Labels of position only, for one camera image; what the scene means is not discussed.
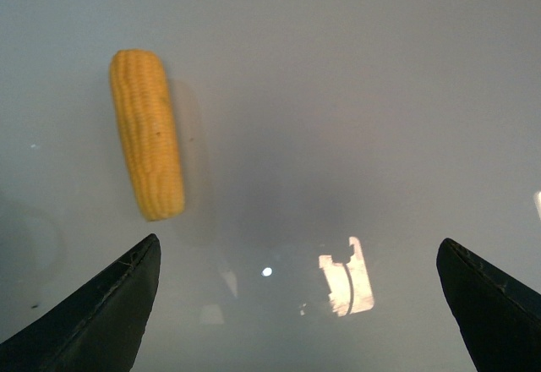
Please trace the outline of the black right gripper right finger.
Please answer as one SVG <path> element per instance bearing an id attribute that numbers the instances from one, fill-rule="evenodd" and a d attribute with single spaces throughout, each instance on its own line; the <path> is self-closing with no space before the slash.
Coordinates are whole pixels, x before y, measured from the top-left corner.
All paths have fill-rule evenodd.
<path id="1" fill-rule="evenodd" d="M 476 370 L 540 370 L 539 293 L 450 238 L 436 268 Z"/>

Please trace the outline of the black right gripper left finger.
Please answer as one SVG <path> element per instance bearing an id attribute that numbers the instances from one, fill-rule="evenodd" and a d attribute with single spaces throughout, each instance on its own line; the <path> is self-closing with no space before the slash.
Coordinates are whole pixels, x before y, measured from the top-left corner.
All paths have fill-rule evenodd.
<path id="1" fill-rule="evenodd" d="M 154 234 L 1 345 L 3 371 L 130 371 L 155 301 Z"/>

